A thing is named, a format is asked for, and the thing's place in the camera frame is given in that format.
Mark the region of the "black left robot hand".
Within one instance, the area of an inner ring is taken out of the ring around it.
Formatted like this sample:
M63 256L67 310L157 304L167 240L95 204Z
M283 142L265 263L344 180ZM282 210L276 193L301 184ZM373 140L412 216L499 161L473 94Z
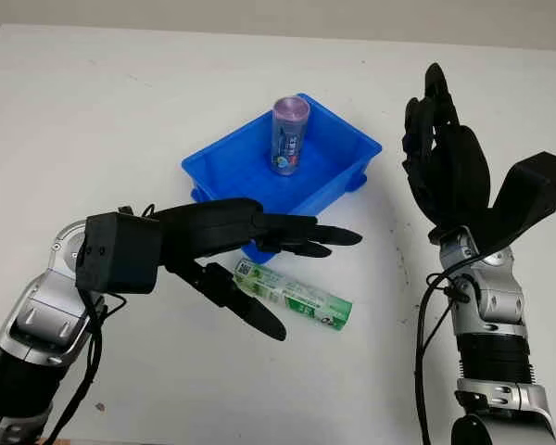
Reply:
M266 253L282 251L309 258L331 255L328 247L362 240L345 228L321 225L314 216L267 213L258 201L230 198L190 204L153 214L162 230L160 264L220 308L226 308L262 334L286 339L283 323L261 302L244 293L232 272L202 258L238 250L253 242Z

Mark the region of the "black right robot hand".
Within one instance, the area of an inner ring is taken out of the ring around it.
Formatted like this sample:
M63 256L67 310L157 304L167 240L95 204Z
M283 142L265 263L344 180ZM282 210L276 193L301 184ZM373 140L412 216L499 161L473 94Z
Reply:
M460 123L444 71L431 64L424 75L424 97L407 103L402 149L414 200L440 240L462 228L479 230L492 210L490 171L474 131Z

